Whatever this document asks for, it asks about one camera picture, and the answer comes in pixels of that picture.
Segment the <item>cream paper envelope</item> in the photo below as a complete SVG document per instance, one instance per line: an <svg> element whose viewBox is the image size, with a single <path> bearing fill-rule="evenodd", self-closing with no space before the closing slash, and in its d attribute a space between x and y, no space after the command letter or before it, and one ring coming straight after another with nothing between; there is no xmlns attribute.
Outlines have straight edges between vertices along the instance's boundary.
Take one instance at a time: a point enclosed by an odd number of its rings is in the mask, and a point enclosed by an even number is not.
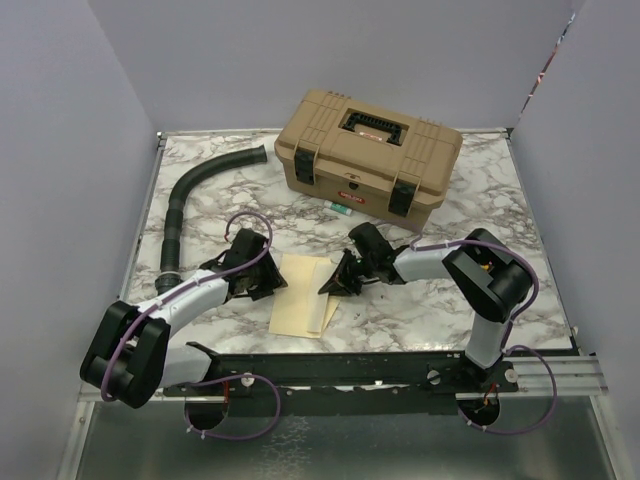
<svg viewBox="0 0 640 480"><path fill-rule="evenodd" d="M275 295L269 324L269 332L271 334L312 339L320 338L323 335L324 332L319 337L313 337L306 331L308 320L307 300L311 275L315 264L321 259L329 258L294 254L283 255L280 273L285 278L288 286L279 290ZM332 312L326 327L333 317L339 302L339 299L329 298Z"/></svg>

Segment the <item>brown parchment letter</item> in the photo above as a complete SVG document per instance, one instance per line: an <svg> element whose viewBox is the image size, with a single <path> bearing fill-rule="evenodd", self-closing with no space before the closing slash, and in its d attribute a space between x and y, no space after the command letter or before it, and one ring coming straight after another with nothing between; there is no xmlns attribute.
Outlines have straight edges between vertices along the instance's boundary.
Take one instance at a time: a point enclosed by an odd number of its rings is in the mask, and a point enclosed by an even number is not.
<svg viewBox="0 0 640 480"><path fill-rule="evenodd" d="M319 337L324 332L328 319L331 317L329 294L320 293L325 283L331 279L335 267L329 259L318 261L311 275L309 296L307 300L308 320L306 331L313 337Z"/></svg>

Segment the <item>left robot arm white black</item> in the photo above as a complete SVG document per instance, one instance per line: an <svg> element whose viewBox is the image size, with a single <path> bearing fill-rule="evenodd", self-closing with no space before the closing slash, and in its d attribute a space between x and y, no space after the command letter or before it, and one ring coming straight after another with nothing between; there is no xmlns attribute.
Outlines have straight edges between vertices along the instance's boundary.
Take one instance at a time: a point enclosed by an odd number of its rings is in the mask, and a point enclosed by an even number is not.
<svg viewBox="0 0 640 480"><path fill-rule="evenodd" d="M140 304L116 301L105 311L81 363L81 380L105 401L132 408L156 390L189 384L206 395L220 385L221 371L202 347L170 347L181 329L230 300L256 301L287 286L269 253L271 240L241 229L219 258L204 263L186 281Z"/></svg>

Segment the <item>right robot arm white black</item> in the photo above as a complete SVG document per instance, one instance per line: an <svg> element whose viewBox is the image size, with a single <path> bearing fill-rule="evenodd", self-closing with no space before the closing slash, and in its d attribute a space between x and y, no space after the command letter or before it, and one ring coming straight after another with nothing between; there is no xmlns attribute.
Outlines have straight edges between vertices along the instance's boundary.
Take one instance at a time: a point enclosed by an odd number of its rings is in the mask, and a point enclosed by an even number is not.
<svg viewBox="0 0 640 480"><path fill-rule="evenodd" d="M334 272L318 290L329 296L359 295L365 284L405 285L449 278L474 312L461 383L481 391L496 376L494 365L514 320L536 300L539 278L533 267L483 228L463 239L420 246L416 240L397 248L377 226L365 222L348 234L357 252L346 249Z"/></svg>

